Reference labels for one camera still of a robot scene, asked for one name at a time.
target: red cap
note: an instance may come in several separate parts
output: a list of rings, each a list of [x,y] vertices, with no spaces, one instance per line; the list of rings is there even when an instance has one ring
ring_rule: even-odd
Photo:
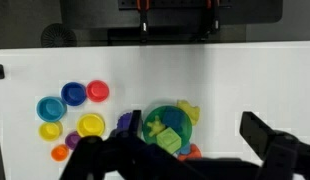
[[[109,89],[103,81],[95,80],[86,87],[87,97],[93,102],[102,102],[109,95]]]

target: purple cap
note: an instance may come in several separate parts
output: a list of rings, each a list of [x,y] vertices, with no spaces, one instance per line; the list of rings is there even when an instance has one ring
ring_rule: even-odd
[[[81,137],[78,135],[77,131],[69,133],[65,138],[65,144],[71,150],[74,150],[78,141]]]
[[[118,130],[128,129],[131,116],[132,116],[132,113],[123,114],[117,122],[117,129]]]

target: plastic cap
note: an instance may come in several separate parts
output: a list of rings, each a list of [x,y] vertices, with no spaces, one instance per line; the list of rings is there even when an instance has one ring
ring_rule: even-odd
[[[81,105],[86,100],[85,86],[76,82],[67,83],[62,89],[61,96],[70,106]]]
[[[87,85],[86,94],[91,101],[102,102],[108,97],[109,88],[103,81],[95,80]]]
[[[52,152],[51,156],[55,161],[63,161],[68,156],[68,148],[65,144],[56,146]]]
[[[77,131],[69,133],[65,138],[65,144],[71,150],[74,150],[78,141],[81,139]]]
[[[54,141],[63,132],[63,126],[60,122],[43,123],[38,130],[39,136],[45,141]]]
[[[77,132],[81,137],[101,136],[104,130],[104,119],[97,114],[83,115],[77,122]]]
[[[66,105],[57,97],[41,99],[36,108],[38,116],[46,122],[60,120],[66,112]]]

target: orange object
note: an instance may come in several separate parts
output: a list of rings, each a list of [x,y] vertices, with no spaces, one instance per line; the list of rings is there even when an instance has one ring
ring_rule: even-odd
[[[207,9],[211,9],[212,8],[212,1],[214,1],[214,0],[206,0],[206,7],[207,7]]]
[[[189,154],[180,154],[178,155],[177,159],[180,161],[185,161],[188,158],[201,158],[202,157],[202,153],[201,151],[198,149],[198,147],[195,144],[191,144],[191,153]]]
[[[146,7],[145,7],[145,9],[144,10],[148,10],[149,9],[149,1],[150,0],[137,0],[137,2],[136,2],[136,5],[137,5],[137,9],[140,11],[140,10],[142,10],[142,8],[144,8],[144,7],[142,7],[141,6],[141,1],[146,1],[145,3],[146,3]]]
[[[63,161],[68,156],[68,148],[65,144],[56,146],[52,152],[51,156],[55,161]]]

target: white surface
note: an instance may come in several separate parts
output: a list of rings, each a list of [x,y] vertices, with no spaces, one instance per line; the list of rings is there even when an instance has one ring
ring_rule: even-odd
[[[106,137],[123,112],[141,109],[145,117],[187,99],[202,109],[192,142],[204,156],[259,163],[238,133],[243,111],[310,143],[310,42],[0,50],[0,63],[7,73],[0,80],[0,143],[8,180],[58,179],[66,161],[52,161],[50,150],[67,133],[42,141],[35,107],[41,97],[59,96],[68,81],[101,79],[111,95],[68,107],[65,132],[80,115],[98,112]]]

